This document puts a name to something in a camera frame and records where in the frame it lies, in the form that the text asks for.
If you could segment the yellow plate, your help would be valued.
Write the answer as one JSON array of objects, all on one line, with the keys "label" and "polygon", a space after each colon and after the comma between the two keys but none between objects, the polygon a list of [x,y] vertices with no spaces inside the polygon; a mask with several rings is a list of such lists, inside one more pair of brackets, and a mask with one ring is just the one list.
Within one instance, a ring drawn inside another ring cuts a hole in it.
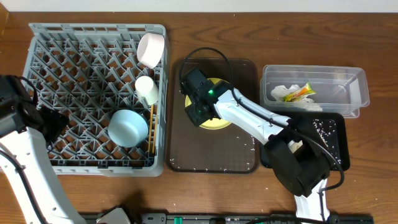
[{"label": "yellow plate", "polygon": [[[214,84],[218,83],[220,80],[220,78],[208,78],[208,80],[211,80]],[[191,101],[189,99],[188,96],[185,97],[185,107],[188,107],[189,105],[191,105]],[[231,122],[223,120],[223,119],[219,119],[219,118],[213,118],[213,119],[208,119],[207,121],[205,121],[204,123],[202,123],[200,125],[201,128],[204,129],[209,129],[209,130],[217,130],[217,129],[223,129],[227,126],[229,126],[231,124]]]}]

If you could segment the cream cup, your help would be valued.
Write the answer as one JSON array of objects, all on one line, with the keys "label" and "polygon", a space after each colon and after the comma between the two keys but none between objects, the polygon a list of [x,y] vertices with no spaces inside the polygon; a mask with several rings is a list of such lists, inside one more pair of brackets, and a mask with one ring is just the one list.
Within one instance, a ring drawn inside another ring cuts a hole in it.
[{"label": "cream cup", "polygon": [[155,81],[148,76],[141,76],[135,82],[137,97],[141,102],[152,106],[159,100],[159,90]]}]

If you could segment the pink bowl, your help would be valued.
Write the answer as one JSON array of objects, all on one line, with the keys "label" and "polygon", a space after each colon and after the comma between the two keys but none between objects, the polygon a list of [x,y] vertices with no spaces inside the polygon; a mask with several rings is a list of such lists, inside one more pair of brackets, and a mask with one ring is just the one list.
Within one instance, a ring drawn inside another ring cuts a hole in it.
[{"label": "pink bowl", "polygon": [[137,48],[138,61],[150,69],[155,68],[162,58],[164,46],[164,36],[146,33]]}]

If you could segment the white napkin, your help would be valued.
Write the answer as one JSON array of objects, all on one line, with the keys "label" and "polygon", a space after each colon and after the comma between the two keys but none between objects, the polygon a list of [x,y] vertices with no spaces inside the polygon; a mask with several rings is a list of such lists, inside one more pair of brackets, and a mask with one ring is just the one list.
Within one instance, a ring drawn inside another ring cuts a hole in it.
[{"label": "white napkin", "polygon": [[321,106],[316,103],[313,99],[311,99],[308,96],[305,98],[302,98],[301,100],[295,101],[295,102],[284,102],[282,101],[282,97],[285,95],[288,95],[289,93],[298,90],[299,87],[298,85],[292,85],[290,88],[286,88],[284,85],[279,85],[276,86],[272,91],[271,91],[271,96],[277,101],[277,102],[283,102],[287,103],[287,106],[289,107],[295,107],[295,108],[300,108],[305,111],[312,111],[312,112],[321,112],[323,109]]}]

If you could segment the light blue bowl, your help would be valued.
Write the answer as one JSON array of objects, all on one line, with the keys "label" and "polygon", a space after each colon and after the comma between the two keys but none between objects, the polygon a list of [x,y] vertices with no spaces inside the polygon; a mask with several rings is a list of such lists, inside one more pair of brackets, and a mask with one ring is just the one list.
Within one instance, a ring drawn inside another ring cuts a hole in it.
[{"label": "light blue bowl", "polygon": [[110,139],[121,147],[134,147],[149,134],[145,119],[132,110],[119,110],[113,114],[108,126]]}]

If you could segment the green snack wrapper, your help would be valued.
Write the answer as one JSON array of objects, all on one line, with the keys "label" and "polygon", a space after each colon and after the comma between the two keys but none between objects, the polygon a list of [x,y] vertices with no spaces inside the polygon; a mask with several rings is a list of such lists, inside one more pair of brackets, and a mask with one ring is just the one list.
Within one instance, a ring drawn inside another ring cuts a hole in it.
[{"label": "green snack wrapper", "polygon": [[316,91],[313,90],[311,84],[306,83],[303,87],[299,88],[298,90],[295,90],[288,95],[285,95],[282,97],[282,101],[284,102],[295,102],[298,100],[301,100],[302,98],[305,98],[308,95],[314,95],[316,94]]}]

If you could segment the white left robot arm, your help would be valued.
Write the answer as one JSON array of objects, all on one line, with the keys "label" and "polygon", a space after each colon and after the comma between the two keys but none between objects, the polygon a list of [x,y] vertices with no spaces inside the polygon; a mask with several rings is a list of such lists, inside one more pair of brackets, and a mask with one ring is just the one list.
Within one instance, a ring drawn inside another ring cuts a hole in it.
[{"label": "white left robot arm", "polygon": [[57,110],[37,106],[28,79],[1,76],[1,169],[27,223],[85,223],[66,196],[50,162],[52,145],[69,119]]}]

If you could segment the dark brown serving tray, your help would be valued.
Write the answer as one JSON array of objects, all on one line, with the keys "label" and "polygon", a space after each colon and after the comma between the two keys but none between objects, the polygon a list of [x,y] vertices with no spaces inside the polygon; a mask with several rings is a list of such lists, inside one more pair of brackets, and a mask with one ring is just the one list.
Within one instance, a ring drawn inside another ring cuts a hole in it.
[{"label": "dark brown serving tray", "polygon": [[179,59],[172,67],[169,90],[167,159],[177,172],[249,174],[259,165],[259,143],[234,124],[223,129],[196,127],[185,112],[185,96],[180,93],[178,73],[199,68],[208,78],[233,81],[246,98],[259,101],[257,68],[246,59]]}]

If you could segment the grey plastic dish rack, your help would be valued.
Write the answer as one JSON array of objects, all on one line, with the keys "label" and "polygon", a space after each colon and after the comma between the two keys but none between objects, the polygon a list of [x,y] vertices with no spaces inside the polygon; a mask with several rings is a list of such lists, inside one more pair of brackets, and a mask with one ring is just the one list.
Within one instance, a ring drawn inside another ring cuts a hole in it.
[{"label": "grey plastic dish rack", "polygon": [[[37,90],[38,106],[59,111],[69,123],[47,153],[58,175],[157,177],[164,169],[167,89],[170,48],[165,46],[153,69],[137,59],[146,33],[166,35],[160,24],[31,23],[33,38],[24,76]],[[121,147],[108,135],[112,115],[119,110],[140,114],[149,127],[150,107],[141,102],[135,82],[141,76],[155,81],[151,152],[148,137],[134,147]],[[155,154],[152,153],[158,117]]]}]

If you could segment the spilled rice pile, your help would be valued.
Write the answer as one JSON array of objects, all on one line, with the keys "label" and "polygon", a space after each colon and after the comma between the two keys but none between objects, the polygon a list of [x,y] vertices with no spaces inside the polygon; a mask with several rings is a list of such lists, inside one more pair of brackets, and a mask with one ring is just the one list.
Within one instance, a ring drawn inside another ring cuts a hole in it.
[{"label": "spilled rice pile", "polygon": [[329,149],[330,142],[330,126],[326,121],[320,121],[319,119],[313,120],[313,125],[324,142],[326,149]]}]

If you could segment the black tray bin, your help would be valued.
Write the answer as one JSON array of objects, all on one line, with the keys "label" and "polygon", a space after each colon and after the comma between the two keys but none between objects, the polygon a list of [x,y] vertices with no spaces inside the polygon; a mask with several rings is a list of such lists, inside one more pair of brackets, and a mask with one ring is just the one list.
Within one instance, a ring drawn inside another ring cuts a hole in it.
[{"label": "black tray bin", "polygon": [[[350,168],[350,159],[349,159],[349,150],[348,150],[348,141],[346,137],[346,127],[345,127],[345,119],[342,115],[338,113],[323,113],[323,112],[293,112],[293,111],[279,111],[278,114],[288,116],[292,119],[302,119],[307,118],[312,122],[314,119],[319,119],[320,121],[326,121],[330,126],[330,142],[329,149],[327,151],[333,156],[333,158],[340,164],[341,168],[346,171]],[[311,135],[307,135],[310,139],[315,141],[322,141],[320,135],[318,138],[315,138]],[[306,140],[292,134],[290,131],[282,131],[282,135],[279,138],[286,144],[295,144],[302,143],[301,146],[298,147],[297,151],[294,152],[294,155],[297,156],[298,160],[302,160],[308,158],[313,155],[313,152],[306,151],[309,148]]]}]

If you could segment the clear plastic bin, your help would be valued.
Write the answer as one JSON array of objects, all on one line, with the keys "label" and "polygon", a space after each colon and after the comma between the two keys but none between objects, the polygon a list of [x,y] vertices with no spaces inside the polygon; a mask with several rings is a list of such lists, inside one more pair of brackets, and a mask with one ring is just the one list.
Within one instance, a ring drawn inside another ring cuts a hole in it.
[{"label": "clear plastic bin", "polygon": [[365,71],[357,67],[321,65],[267,65],[261,80],[261,106],[271,111],[305,111],[277,102],[271,91],[279,85],[290,88],[311,84],[316,91],[309,97],[326,113],[339,113],[345,118],[357,118],[359,109],[370,104]]}]

